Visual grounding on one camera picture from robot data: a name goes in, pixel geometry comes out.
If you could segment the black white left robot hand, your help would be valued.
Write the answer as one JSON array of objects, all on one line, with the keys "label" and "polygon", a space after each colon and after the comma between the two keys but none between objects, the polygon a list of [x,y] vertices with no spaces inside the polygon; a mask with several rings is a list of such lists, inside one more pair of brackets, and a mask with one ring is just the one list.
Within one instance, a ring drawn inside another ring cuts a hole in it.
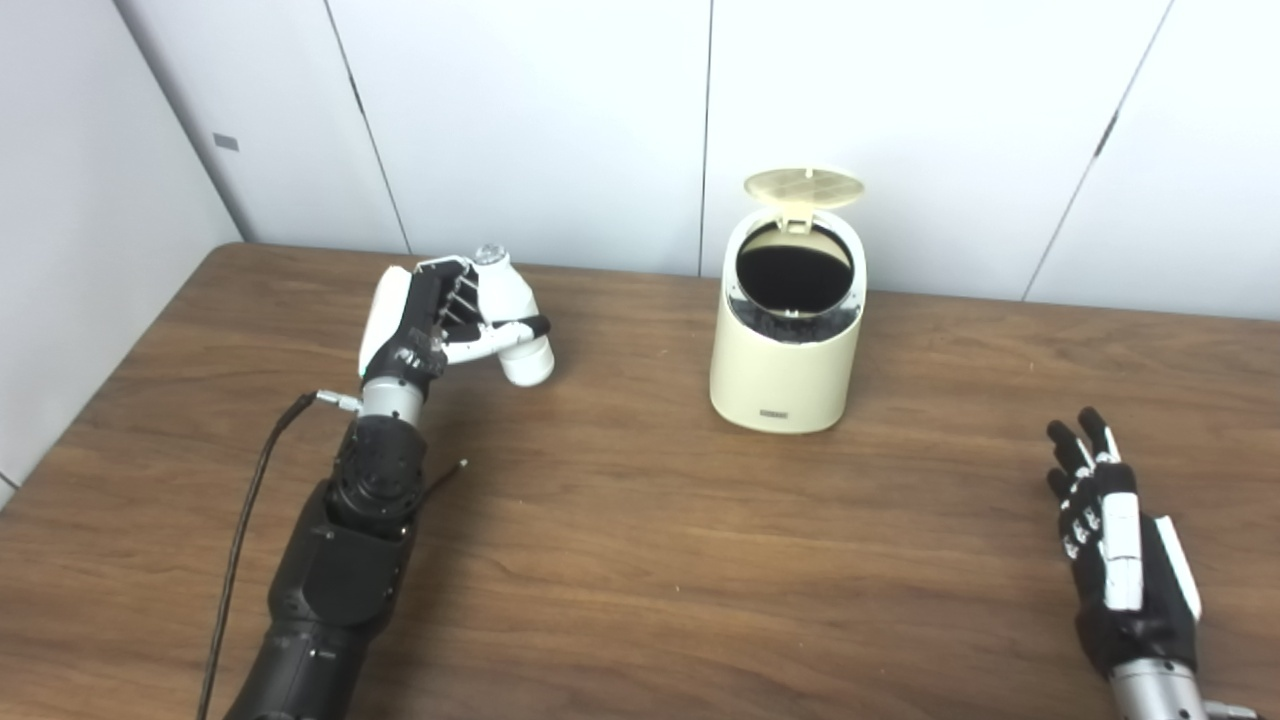
[{"label": "black white left robot hand", "polygon": [[499,245],[413,269],[388,266],[372,297],[358,377],[426,389],[448,366],[495,356],[508,382],[538,386],[556,368],[549,333],[531,286]]}]

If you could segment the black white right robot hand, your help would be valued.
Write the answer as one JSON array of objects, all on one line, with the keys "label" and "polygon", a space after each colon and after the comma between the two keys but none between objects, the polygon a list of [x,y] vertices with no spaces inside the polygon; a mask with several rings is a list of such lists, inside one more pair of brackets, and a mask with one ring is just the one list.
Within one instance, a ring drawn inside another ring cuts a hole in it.
[{"label": "black white right robot hand", "polygon": [[1202,602],[1172,520],[1140,506],[1137,474],[1098,410],[1083,407],[1076,421],[1079,430],[1047,425],[1057,464],[1046,483],[1071,564],[1082,650],[1102,676],[1138,660],[1196,671]]}]

